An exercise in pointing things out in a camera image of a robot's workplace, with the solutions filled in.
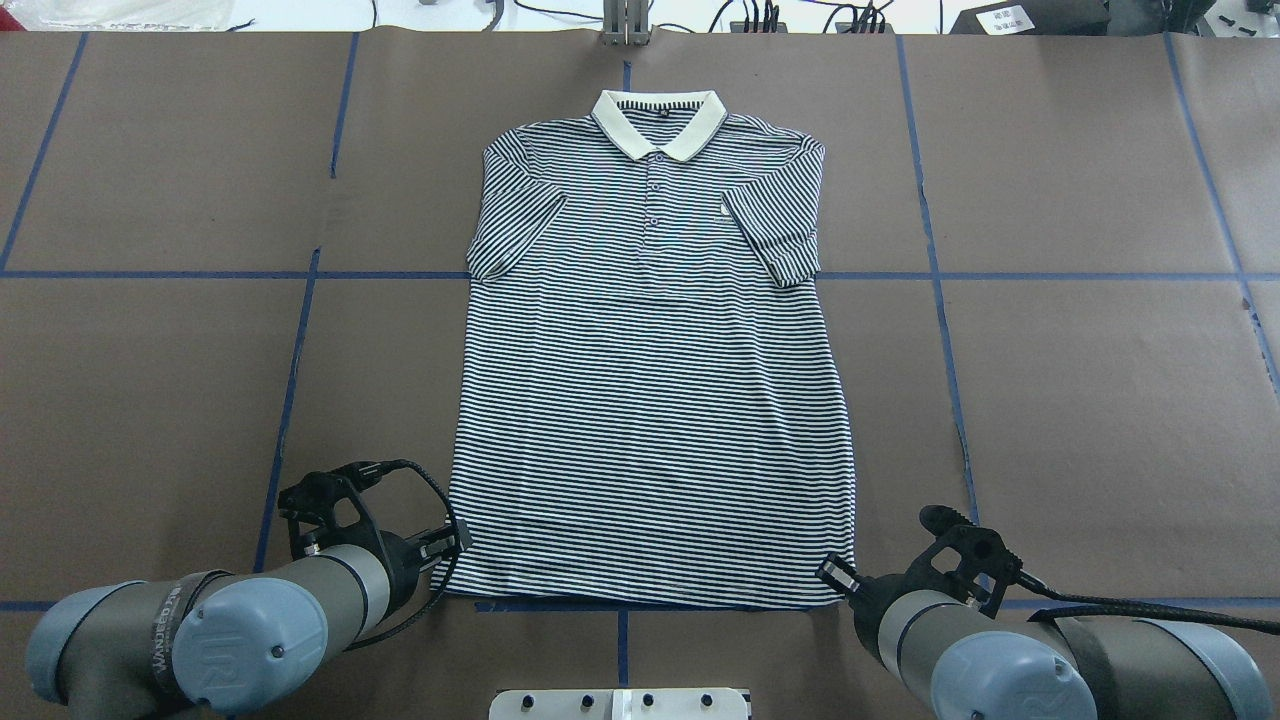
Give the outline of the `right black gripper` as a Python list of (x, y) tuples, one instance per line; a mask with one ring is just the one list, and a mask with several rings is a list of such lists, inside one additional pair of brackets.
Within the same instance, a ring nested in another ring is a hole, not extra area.
[(815, 578), (842, 600), (850, 601), (854, 630), (861, 647), (881, 661), (881, 623), (896, 600), (913, 592), (908, 574), (865, 577), (840, 555), (826, 555)]

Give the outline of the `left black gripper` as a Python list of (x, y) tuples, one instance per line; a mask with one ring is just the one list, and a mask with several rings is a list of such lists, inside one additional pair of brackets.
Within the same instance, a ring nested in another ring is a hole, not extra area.
[(389, 585), (388, 611), (401, 609), (415, 594), (424, 562), (429, 593), (447, 592), (462, 552), (471, 546), (468, 528), (436, 528), (410, 537), (380, 530), (380, 538)]

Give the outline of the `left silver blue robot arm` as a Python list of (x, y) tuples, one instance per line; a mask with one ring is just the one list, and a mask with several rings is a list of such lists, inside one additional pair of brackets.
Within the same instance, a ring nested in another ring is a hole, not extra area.
[(471, 542), (462, 521), (379, 538), (375, 551), (351, 541), (323, 544), (307, 533), (301, 556), (271, 571), (196, 571), (69, 594), (31, 633), (31, 688), (74, 719), (264, 708), (339, 653), (384, 641), (381, 623), (415, 594), (421, 575)]

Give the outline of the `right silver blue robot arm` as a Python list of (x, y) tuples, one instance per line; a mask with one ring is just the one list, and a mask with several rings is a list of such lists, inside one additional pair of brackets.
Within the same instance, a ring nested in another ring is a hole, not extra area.
[(847, 601), (867, 652), (937, 719), (1275, 719), (1254, 657), (1221, 618), (1051, 609), (1023, 624), (905, 574), (863, 577), (836, 553), (817, 577)]

